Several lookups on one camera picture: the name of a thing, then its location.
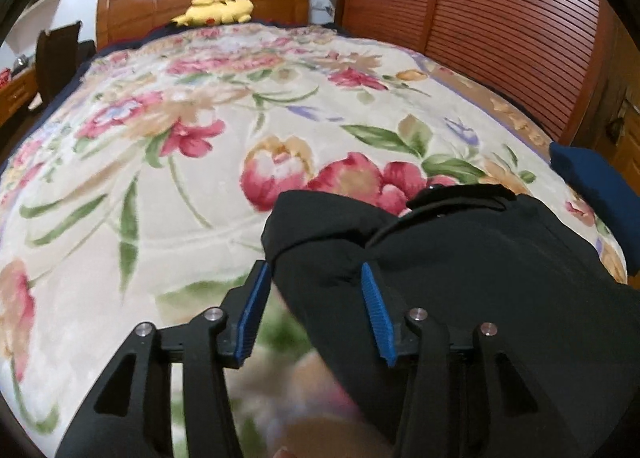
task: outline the blue pillow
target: blue pillow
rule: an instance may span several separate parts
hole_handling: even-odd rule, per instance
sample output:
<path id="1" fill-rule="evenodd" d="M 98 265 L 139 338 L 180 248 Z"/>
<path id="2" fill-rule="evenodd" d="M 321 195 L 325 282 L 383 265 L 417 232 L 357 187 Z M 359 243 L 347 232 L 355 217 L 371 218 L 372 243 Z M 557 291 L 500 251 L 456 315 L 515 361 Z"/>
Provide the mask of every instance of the blue pillow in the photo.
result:
<path id="1" fill-rule="evenodd" d="M 580 193 L 618 240 L 626 271 L 640 270 L 640 197 L 599 153 L 551 143 L 551 168 Z"/>

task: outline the pink flower pattern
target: pink flower pattern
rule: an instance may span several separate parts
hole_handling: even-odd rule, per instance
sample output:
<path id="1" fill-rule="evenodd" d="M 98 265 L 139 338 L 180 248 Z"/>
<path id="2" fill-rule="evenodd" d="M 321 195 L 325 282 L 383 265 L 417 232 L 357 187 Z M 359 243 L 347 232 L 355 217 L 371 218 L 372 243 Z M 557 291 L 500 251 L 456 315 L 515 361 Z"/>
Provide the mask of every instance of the pink flower pattern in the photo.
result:
<path id="1" fill-rule="evenodd" d="M 29 278 L 21 260 L 14 260 L 0 271 L 0 353 L 13 358 L 18 382 L 24 378 L 29 362 L 29 343 L 35 314 L 35 301 L 29 291 Z"/>
<path id="2" fill-rule="evenodd" d="M 223 131 L 225 131 L 225 123 L 219 119 L 206 127 L 185 126 L 178 121 L 172 126 L 169 136 L 162 145 L 160 156 L 165 157 L 179 149 L 185 157 L 200 159 L 213 147 L 205 139 L 217 137 Z"/>
<path id="3" fill-rule="evenodd" d="M 188 76 L 198 72 L 228 72 L 239 74 L 260 68 L 272 68 L 282 63 L 282 58 L 269 52 L 252 56 L 215 56 L 203 60 L 174 61 L 167 72 L 174 76 Z"/>
<path id="4" fill-rule="evenodd" d="M 95 139 L 114 126 L 126 124 L 146 112 L 149 106 L 162 102 L 162 92 L 149 92 L 136 97 L 127 97 L 103 108 L 86 122 L 76 133 L 77 138 Z"/>
<path id="5" fill-rule="evenodd" d="M 27 172 L 22 175 L 22 178 L 18 181 L 18 184 L 2 197 L 2 200 L 0 200 L 0 206 L 6 207 L 11 204 L 20 194 L 20 191 L 27 187 L 27 184 L 36 177 L 43 165 L 43 162 L 39 162 L 38 164 L 35 164 L 33 167 L 29 168 Z"/>
<path id="6" fill-rule="evenodd" d="M 127 61 L 129 59 L 129 52 L 126 50 L 120 52 L 114 52 L 110 56 L 106 58 L 107 61 L 113 64 L 122 63 L 123 61 Z"/>
<path id="7" fill-rule="evenodd" d="M 207 40 L 213 40 L 220 37 L 222 31 L 218 27 L 205 27 L 196 31 L 197 38 L 205 38 Z"/>
<path id="8" fill-rule="evenodd" d="M 240 187 L 257 211 L 270 211 L 283 191 L 303 189 L 310 178 L 310 151 L 295 137 L 269 137 L 244 160 Z"/>
<path id="9" fill-rule="evenodd" d="M 364 74 L 364 72 L 360 72 L 351 67 L 340 70 L 340 72 L 334 72 L 329 76 L 329 81 L 338 86 L 346 86 L 348 88 L 366 86 L 373 90 L 388 90 L 388 88 L 375 77 Z"/>
<path id="10" fill-rule="evenodd" d="M 42 138 L 32 138 L 27 140 L 27 142 L 25 142 L 16 152 L 12 164 L 15 167 L 26 165 L 42 147 L 42 143 Z"/>
<path id="11" fill-rule="evenodd" d="M 457 181 L 445 175 L 424 178 L 409 162 L 389 162 L 380 171 L 362 153 L 351 152 L 346 159 L 322 168 L 306 188 L 349 196 L 399 215 L 406 210 L 407 200 L 431 184 L 455 185 Z"/>
<path id="12" fill-rule="evenodd" d="M 565 202 L 564 207 L 587 227 L 593 227 L 596 225 L 596 215 L 593 212 L 593 209 L 580 197 L 574 195 L 573 202 Z"/>
<path id="13" fill-rule="evenodd" d="M 293 40 L 291 38 L 285 38 L 283 36 L 283 37 L 277 38 L 276 40 L 273 40 L 272 42 L 264 42 L 262 46 L 264 48 L 278 48 L 278 47 L 284 47 L 285 45 L 290 44 L 290 42 L 292 41 Z"/>

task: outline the red object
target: red object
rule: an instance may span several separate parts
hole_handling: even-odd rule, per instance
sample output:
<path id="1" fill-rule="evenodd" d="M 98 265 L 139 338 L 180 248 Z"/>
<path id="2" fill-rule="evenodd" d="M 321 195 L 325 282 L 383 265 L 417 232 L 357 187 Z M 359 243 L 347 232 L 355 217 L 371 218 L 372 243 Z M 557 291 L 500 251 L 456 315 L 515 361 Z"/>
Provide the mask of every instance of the red object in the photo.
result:
<path id="1" fill-rule="evenodd" d="M 212 149 L 210 143 L 205 139 L 217 137 L 225 131 L 225 123 L 220 119 L 213 121 L 210 126 L 185 126 L 178 120 L 171 128 L 171 133 L 165 140 L 160 156 L 165 157 L 180 149 L 180 153 L 185 157 L 199 159 L 204 157 Z"/>
<path id="2" fill-rule="evenodd" d="M 337 84 L 338 86 L 347 86 L 350 88 L 356 88 L 357 86 L 366 86 L 373 90 L 388 90 L 378 79 L 369 74 L 364 74 L 354 68 L 347 68 L 341 72 L 334 72 L 329 76 L 329 81 Z"/>
<path id="3" fill-rule="evenodd" d="M 3 68 L 2 71 L 0 71 L 0 88 L 7 86 L 9 81 L 11 81 L 11 69 Z"/>

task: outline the wooden wardrobe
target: wooden wardrobe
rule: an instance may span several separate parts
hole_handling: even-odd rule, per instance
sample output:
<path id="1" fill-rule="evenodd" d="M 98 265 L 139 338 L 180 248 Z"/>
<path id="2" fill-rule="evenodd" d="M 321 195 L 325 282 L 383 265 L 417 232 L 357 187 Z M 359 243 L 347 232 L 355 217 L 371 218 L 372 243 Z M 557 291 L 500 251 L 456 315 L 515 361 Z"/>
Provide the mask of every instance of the wooden wardrobe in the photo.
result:
<path id="1" fill-rule="evenodd" d="M 336 10 L 347 31 L 501 92 L 564 143 L 601 90 L 612 42 L 604 0 L 338 0 Z"/>

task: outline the metal bolt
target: metal bolt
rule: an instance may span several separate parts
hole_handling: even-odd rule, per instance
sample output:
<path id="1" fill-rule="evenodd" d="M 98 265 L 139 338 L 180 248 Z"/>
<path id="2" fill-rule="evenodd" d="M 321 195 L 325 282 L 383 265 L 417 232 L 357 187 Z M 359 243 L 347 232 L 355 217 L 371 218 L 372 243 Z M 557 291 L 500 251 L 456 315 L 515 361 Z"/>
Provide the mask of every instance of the metal bolt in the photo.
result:
<path id="1" fill-rule="evenodd" d="M 409 310 L 409 317 L 414 321 L 424 321 L 428 316 L 429 314 L 424 308 L 417 307 Z"/>
<path id="2" fill-rule="evenodd" d="M 480 325 L 480 331 L 482 332 L 482 335 L 492 337 L 498 333 L 498 327 L 493 323 L 482 323 Z"/>
<path id="3" fill-rule="evenodd" d="M 224 314 L 222 308 L 213 307 L 204 313 L 204 317 L 207 321 L 217 321 L 218 319 L 222 319 Z"/>
<path id="4" fill-rule="evenodd" d="M 136 335 L 140 337 L 146 337 L 153 332 L 154 326 L 151 323 L 140 323 L 136 326 Z"/>

